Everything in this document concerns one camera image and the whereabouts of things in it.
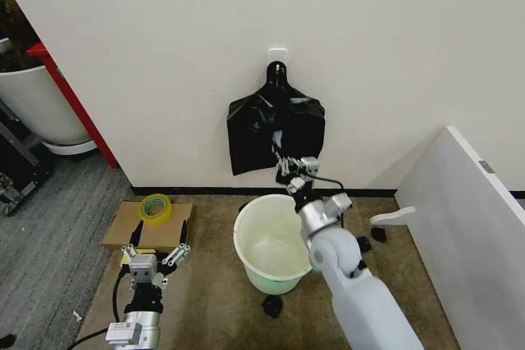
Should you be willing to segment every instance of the brown carpet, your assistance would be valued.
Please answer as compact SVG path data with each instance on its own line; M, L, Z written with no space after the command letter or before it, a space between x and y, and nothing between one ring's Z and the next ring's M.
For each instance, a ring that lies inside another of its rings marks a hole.
M163 294L161 350L186 349L342 349L349 348L331 309L331 295L321 274L306 275L284 294L278 319L265 315L266 297L248 281L235 254L233 225L240 205L253 197L180 196L193 202L193 253L171 276ZM354 198L345 216L346 228L365 235L372 250L365 261L394 294L426 349L457 349L458 344L406 227L387 230L387 243L370 236L369 218L397 209L393 198ZM114 252L80 331L80 337L112 321L112 286L119 270ZM129 302L129 276L122 280L119 311ZM104 336L81 344L79 350L101 349Z

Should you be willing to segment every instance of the baseboard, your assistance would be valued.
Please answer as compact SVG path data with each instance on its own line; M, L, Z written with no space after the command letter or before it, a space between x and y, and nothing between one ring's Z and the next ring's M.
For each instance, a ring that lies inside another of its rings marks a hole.
M184 187L131 187L135 196L162 193L166 195L226 194L261 196L264 194L287 194L285 188L184 188ZM322 196L340 193L341 189L316 189ZM395 189L345 189L350 197L394 197Z
M511 190L510 193L512 194L512 197L517 200L525 199L525 190Z

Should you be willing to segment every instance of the black plastic bag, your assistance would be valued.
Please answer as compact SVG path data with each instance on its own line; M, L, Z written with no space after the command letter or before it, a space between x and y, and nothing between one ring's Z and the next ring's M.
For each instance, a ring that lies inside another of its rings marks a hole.
M288 84L284 63L270 63L264 86L230 104L226 123L233 175L275 166L273 149L282 157L318 157L324 115L318 100Z

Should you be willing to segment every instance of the white partition board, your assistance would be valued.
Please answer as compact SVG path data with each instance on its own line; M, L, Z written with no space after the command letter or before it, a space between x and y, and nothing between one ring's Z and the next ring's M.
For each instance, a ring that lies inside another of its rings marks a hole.
M447 127L395 198L461 348L523 349L525 211L481 160Z

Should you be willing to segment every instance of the white bucket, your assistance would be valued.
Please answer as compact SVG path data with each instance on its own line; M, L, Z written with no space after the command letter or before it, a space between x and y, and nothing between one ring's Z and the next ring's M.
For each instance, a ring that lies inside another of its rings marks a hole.
M312 269L294 206L292 197L270 194L247 204L235 221L235 250L263 293L286 293Z
M29 130L53 145L90 140L44 66L0 73L0 99Z

